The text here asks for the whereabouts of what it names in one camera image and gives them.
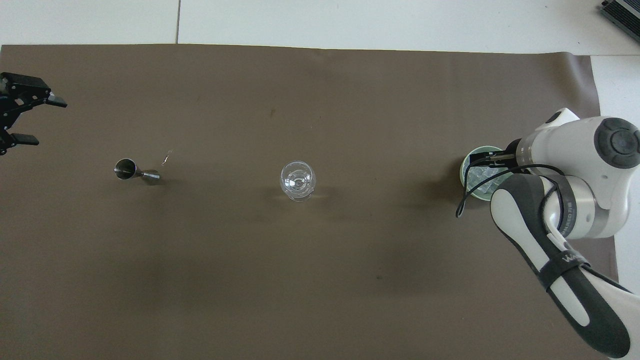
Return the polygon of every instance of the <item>brown mat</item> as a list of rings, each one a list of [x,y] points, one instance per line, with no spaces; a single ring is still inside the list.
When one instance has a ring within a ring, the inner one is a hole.
[[[604,359],[487,203],[454,217],[469,150],[599,115],[587,56],[4,46],[0,70],[69,103],[0,158],[3,359]]]

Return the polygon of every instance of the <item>black velcro strap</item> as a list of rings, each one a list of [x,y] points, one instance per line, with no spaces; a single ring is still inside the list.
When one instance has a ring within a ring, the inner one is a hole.
[[[561,251],[554,257],[550,258],[545,266],[540,269],[540,272],[538,273],[538,280],[545,288],[545,291],[547,291],[549,290],[549,286],[551,286],[551,284],[553,284],[554,281],[556,281],[558,277],[562,276],[562,274],[567,270],[582,264],[587,264],[587,266],[589,266],[587,259],[585,259],[584,256],[576,250],[568,249]]]

